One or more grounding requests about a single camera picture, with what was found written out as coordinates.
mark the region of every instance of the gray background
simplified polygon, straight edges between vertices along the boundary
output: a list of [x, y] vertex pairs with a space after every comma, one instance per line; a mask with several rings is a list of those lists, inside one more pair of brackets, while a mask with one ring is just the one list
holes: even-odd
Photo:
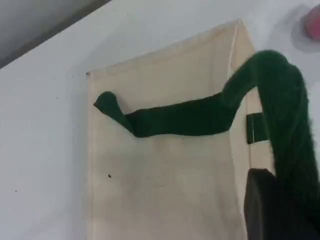
[[1, 0], [0, 68], [107, 0]]

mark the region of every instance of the white surface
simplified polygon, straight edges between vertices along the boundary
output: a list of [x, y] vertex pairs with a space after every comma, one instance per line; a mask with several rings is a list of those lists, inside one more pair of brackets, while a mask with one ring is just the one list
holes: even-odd
[[86, 72], [238, 17], [257, 49], [281, 50], [302, 70], [320, 143], [319, 45], [292, 34], [316, 3], [113, 0], [0, 69], [0, 238], [85, 239]]

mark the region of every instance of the canvas tote bag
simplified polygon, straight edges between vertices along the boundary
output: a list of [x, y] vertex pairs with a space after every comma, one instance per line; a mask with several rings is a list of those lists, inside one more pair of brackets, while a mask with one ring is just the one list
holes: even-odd
[[88, 74], [88, 240], [246, 239], [248, 170], [273, 172], [269, 142], [247, 143], [256, 88], [229, 131], [207, 136], [136, 138], [93, 104], [112, 91], [128, 114], [212, 96], [253, 53], [238, 20]]

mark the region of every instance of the pink object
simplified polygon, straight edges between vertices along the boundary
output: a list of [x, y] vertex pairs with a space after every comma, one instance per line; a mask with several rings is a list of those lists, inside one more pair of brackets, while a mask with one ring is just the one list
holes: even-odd
[[320, 5], [305, 16], [304, 28], [312, 39], [320, 41]]

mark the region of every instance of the black object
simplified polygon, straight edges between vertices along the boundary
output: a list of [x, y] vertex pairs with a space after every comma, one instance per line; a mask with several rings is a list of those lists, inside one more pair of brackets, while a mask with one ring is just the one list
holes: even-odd
[[248, 240], [320, 240], [267, 169], [249, 170], [244, 199]]

